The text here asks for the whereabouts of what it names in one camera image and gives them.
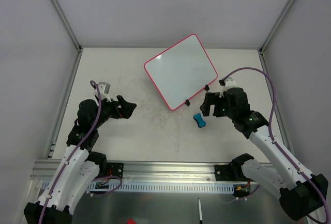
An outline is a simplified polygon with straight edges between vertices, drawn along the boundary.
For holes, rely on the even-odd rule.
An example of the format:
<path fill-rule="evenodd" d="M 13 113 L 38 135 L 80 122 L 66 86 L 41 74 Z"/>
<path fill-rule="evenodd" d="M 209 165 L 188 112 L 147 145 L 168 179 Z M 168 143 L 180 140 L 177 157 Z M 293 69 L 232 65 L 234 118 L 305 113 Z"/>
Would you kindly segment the blue whiteboard eraser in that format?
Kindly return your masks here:
<path fill-rule="evenodd" d="M 203 128 L 203 127 L 206 126 L 206 122 L 205 122 L 205 120 L 203 119 L 201 113 L 197 113 L 197 114 L 195 114 L 195 115 L 193 116 L 193 119 L 194 119 L 194 121 L 196 122 L 196 124 L 197 124 L 197 126 L 198 126 L 199 128 Z"/>

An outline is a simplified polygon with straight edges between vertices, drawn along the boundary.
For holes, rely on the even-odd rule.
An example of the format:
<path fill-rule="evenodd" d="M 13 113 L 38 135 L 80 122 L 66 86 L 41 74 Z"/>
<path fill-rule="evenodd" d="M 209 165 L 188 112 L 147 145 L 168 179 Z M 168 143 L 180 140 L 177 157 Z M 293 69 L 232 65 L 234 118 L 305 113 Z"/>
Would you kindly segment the pink framed whiteboard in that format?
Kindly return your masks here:
<path fill-rule="evenodd" d="M 218 72 L 196 34 L 146 61 L 144 70 L 172 111 L 218 78 Z"/>

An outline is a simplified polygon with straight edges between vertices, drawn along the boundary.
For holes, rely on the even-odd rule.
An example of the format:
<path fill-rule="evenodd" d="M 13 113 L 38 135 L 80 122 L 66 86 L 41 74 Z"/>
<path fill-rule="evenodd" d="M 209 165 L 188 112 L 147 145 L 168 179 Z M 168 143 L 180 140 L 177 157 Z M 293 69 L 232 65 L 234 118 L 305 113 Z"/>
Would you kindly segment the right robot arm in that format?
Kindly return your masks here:
<path fill-rule="evenodd" d="M 242 88 L 223 93 L 207 92 L 200 106 L 203 116 L 227 117 L 237 131 L 250 140 L 271 162 L 274 171 L 264 167 L 249 154 L 232 160 L 232 176 L 237 180 L 252 179 L 269 191 L 293 220 L 308 217 L 324 207 L 328 180 L 315 175 L 269 133 L 270 124 L 259 112 L 251 110 L 247 94 Z"/>

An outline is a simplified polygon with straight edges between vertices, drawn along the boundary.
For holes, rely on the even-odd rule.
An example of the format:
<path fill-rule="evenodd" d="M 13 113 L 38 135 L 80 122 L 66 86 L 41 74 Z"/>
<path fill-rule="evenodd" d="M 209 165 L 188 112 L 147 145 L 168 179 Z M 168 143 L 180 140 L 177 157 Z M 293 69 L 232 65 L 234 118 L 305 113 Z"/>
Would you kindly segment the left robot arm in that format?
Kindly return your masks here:
<path fill-rule="evenodd" d="M 98 128 L 108 119 L 129 119 L 137 105 L 121 95 L 116 100 L 97 97 L 79 104 L 77 119 L 68 135 L 63 158 L 49 185 L 35 203 L 27 203 L 27 223 L 72 223 L 74 210 L 90 183 L 105 179 L 105 154 L 94 152 Z"/>

